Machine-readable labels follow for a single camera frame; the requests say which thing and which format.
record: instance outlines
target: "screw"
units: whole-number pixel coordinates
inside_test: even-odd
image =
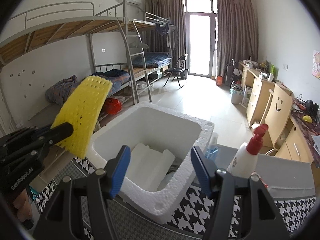
[[[62,179],[62,181],[65,182],[65,183],[69,182],[70,180],[71,180],[70,176],[64,176],[63,179]]]
[[[98,176],[103,175],[105,172],[106,172],[106,171],[105,171],[104,169],[97,169],[97,170],[96,170],[96,174],[97,174]]]
[[[225,169],[219,168],[219,169],[217,169],[217,173],[226,174],[227,171]]]
[[[259,181],[259,177],[257,175],[252,175],[250,178],[255,182]]]

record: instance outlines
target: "black trash can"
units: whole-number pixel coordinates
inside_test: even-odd
[[[185,71],[181,72],[180,78],[181,78],[181,79],[187,79],[187,77],[188,77],[188,72],[189,72],[188,69],[186,69]]]

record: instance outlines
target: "red bottle cap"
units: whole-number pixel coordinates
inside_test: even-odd
[[[264,123],[254,129],[254,136],[250,139],[246,149],[251,155],[257,155],[262,148],[263,136],[268,131],[269,126]]]

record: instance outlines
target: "human hand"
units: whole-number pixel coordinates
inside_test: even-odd
[[[13,206],[18,210],[17,217],[21,222],[32,218],[31,204],[26,189],[13,202]]]

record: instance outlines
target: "tiled floor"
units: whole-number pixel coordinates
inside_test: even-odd
[[[243,142],[249,141],[252,133],[245,117],[246,109],[231,103],[226,87],[216,86],[212,79],[190,75],[182,88],[176,79],[173,82],[170,79],[163,87],[165,81],[164,77],[155,82],[152,103],[213,122],[214,131],[219,133],[219,144],[239,148]],[[140,101],[149,101],[147,92],[140,95]],[[130,106],[132,102],[128,101],[123,108]],[[103,120],[101,125],[110,121],[110,118]]]

